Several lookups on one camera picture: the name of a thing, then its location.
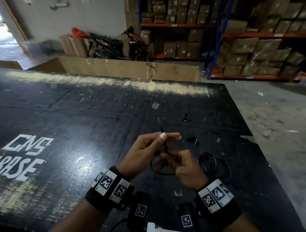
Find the white wall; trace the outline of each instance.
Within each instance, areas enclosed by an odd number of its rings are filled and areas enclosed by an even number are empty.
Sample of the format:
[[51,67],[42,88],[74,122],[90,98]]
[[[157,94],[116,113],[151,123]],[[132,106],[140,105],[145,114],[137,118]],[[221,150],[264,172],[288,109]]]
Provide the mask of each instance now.
[[124,0],[69,0],[70,6],[51,10],[56,0],[9,0],[15,17],[30,39],[50,40],[54,50],[62,50],[58,36],[71,33],[76,27],[85,32],[116,37],[126,29]]

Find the forearm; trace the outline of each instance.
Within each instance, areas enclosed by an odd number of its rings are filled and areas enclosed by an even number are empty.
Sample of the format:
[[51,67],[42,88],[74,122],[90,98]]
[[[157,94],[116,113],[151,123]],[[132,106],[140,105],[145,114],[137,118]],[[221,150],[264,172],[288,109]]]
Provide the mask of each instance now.
[[243,215],[241,214],[236,221],[226,227],[224,232],[258,232],[259,230]]
[[87,200],[83,200],[49,232],[99,231],[106,217],[107,215],[98,211]]

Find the shelf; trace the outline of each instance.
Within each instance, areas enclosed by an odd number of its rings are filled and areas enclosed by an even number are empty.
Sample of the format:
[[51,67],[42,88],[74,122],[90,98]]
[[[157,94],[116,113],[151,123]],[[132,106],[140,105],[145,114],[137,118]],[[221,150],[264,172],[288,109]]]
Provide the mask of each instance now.
[[244,32],[242,34],[229,34],[229,33],[224,33],[224,37],[248,37],[248,38],[254,38],[254,37],[260,37],[260,38],[306,38],[306,34],[299,34],[296,32],[288,32],[285,34],[275,34],[272,32]]
[[224,76],[219,70],[213,70],[210,79],[227,78],[227,79],[251,79],[251,80],[294,80],[293,77],[279,76]]
[[164,57],[164,53],[155,53],[154,54],[155,59],[182,59],[182,60],[205,60],[205,57]]
[[185,28],[209,28],[214,27],[213,24],[171,24],[171,23],[142,23],[142,27],[185,27]]

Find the storage rack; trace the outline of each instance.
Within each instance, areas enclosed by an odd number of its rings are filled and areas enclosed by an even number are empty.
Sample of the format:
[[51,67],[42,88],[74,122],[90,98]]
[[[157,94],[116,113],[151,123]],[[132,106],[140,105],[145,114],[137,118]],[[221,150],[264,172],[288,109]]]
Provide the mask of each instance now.
[[[272,32],[244,32],[242,34],[229,34],[225,33],[226,25],[228,20],[230,19],[231,16],[231,11],[232,11],[232,6],[233,6],[234,0],[221,0],[219,8],[218,8],[218,14],[216,18],[216,23],[213,29],[213,34],[211,36],[211,40],[208,46],[208,51],[207,51],[207,56],[205,60],[205,64],[203,67],[203,72],[207,74],[207,79],[217,79],[217,78],[227,78],[227,79],[258,79],[258,80],[293,80],[293,77],[279,77],[279,76],[223,76],[222,72],[218,69],[215,69],[215,64],[216,64],[216,59],[221,47],[222,39],[224,37],[236,37],[236,38],[306,38],[306,34],[299,34],[299,33],[285,33],[285,34],[277,34],[277,33],[272,33]],[[222,20],[222,16],[225,14],[224,17],[224,22],[222,25],[221,30],[219,31],[220,27],[220,22]],[[216,35],[216,49],[215,53],[212,59],[212,62],[209,63],[209,55],[212,50],[213,46],[213,37],[214,34]],[[295,73],[294,76],[296,76],[300,71],[302,70],[302,66],[298,69],[298,71]]]
[[206,58],[201,57],[201,54],[203,52],[203,43],[205,41],[205,34],[208,28],[213,28],[214,24],[210,24],[212,9],[214,6],[214,0],[211,0],[211,4],[209,7],[209,13],[207,15],[206,24],[170,24],[170,23],[142,23],[141,22],[141,0],[138,0],[138,18],[139,18],[139,30],[141,31],[142,28],[149,28],[149,27],[182,27],[182,28],[204,28],[204,33],[202,36],[202,45],[200,49],[200,54],[198,58],[195,57],[174,57],[174,58],[165,58],[163,52],[162,53],[154,53],[154,58],[156,59],[185,59],[185,60],[197,60],[197,61],[203,61]]

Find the red cloth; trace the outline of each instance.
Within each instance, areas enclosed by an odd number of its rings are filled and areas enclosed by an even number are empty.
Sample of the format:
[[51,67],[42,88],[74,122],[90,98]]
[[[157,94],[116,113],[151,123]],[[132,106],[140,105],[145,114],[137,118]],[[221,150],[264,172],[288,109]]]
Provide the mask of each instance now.
[[85,32],[77,29],[77,28],[72,28],[72,37],[73,38],[86,38],[86,39],[90,39],[90,35],[86,34]]

